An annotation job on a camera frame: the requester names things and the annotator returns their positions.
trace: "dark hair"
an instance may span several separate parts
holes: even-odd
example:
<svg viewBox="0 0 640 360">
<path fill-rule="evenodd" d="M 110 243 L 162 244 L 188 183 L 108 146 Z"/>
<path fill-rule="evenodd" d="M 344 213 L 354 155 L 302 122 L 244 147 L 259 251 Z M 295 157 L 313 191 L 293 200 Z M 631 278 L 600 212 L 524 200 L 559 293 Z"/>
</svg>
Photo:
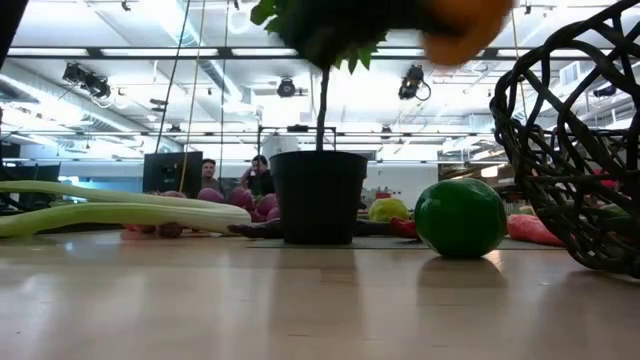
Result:
<svg viewBox="0 0 640 360">
<path fill-rule="evenodd" d="M 251 160 L 251 162 L 254 162 L 254 161 L 260 161 L 262 163 L 262 165 L 265 165 L 265 166 L 269 165 L 269 163 L 267 162 L 267 158 L 264 155 L 256 155 Z"/>
</svg>

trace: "black wicker basket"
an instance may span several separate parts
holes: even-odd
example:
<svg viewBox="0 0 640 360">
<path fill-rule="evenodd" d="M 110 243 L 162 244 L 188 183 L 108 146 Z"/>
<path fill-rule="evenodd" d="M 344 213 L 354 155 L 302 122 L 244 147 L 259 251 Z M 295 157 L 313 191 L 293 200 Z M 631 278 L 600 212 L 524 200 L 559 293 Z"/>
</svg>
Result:
<svg viewBox="0 0 640 360">
<path fill-rule="evenodd" d="M 635 112 L 640 106 L 640 86 L 632 65 L 640 58 L 640 46 L 634 43 L 640 22 L 625 34 L 621 16 L 639 2 L 619 1 L 588 20 L 556 31 L 500 78 L 490 105 L 496 141 L 504 146 L 516 170 L 517 186 L 545 226 L 582 265 L 635 278 L 640 278 L 640 118 Z M 613 51 L 604 54 L 576 40 L 587 31 L 602 35 L 614 46 Z M 551 52 L 558 49 L 582 51 L 595 63 L 564 101 L 549 90 Z M 541 78 L 531 71 L 538 63 Z M 571 110 L 603 78 L 635 105 L 628 129 L 589 128 Z M 514 109 L 523 81 L 535 89 L 537 98 L 527 119 L 520 121 L 514 118 Z M 558 113 L 551 130 L 536 124 L 545 101 Z M 615 181 L 617 186 L 605 186 L 603 180 Z M 622 215 L 611 216 L 598 205 L 602 203 L 617 205 Z"/>
</svg>

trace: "computer monitor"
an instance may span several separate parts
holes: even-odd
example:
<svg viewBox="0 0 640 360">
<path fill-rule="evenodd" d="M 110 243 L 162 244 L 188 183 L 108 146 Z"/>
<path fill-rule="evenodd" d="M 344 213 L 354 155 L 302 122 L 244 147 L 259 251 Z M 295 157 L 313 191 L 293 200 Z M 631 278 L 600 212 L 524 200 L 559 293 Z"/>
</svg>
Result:
<svg viewBox="0 0 640 360">
<path fill-rule="evenodd" d="M 60 176 L 60 165 L 34 165 L 3 167 L 7 180 L 38 180 L 58 182 Z M 20 193 L 18 202 L 29 209 L 48 208 L 49 204 L 55 200 L 55 196 L 44 193 Z"/>
<path fill-rule="evenodd" d="M 144 157 L 142 191 L 180 191 L 182 169 L 186 166 L 182 193 L 195 198 L 202 187 L 202 152 L 149 154 Z"/>
</svg>

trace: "plant stem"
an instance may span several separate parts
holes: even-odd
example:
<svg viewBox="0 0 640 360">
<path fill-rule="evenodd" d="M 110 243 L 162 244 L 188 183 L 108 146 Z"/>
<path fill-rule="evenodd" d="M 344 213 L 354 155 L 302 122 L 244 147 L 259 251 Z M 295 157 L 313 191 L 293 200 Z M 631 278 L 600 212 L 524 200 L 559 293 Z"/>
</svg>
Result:
<svg viewBox="0 0 640 360">
<path fill-rule="evenodd" d="M 316 151 L 322 151 L 324 144 L 324 118 L 327 114 L 327 90 L 329 88 L 329 73 L 331 67 L 322 69 L 322 82 L 320 83 L 320 110 L 318 111 L 318 120 L 316 130 Z"/>
</svg>

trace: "black plant pot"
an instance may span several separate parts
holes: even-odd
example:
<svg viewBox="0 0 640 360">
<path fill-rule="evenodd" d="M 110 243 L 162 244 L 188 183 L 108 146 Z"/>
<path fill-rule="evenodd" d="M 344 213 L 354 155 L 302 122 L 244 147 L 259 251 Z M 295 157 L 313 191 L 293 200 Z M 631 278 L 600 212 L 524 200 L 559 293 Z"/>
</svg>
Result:
<svg viewBox="0 0 640 360">
<path fill-rule="evenodd" d="M 296 151 L 270 161 L 285 243 L 350 244 L 367 159 L 336 151 Z"/>
</svg>

